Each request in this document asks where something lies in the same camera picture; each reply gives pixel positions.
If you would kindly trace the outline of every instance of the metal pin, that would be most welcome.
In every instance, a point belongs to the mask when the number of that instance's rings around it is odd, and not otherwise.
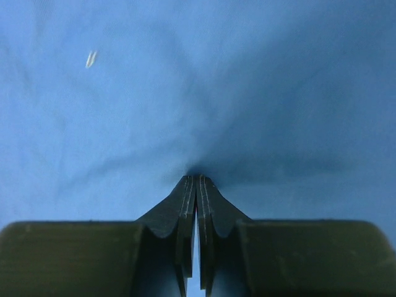
[[[97,51],[91,51],[89,53],[88,59],[87,59],[87,63],[85,64],[85,68],[89,68],[92,66],[93,62],[95,62],[95,59],[97,57]]]

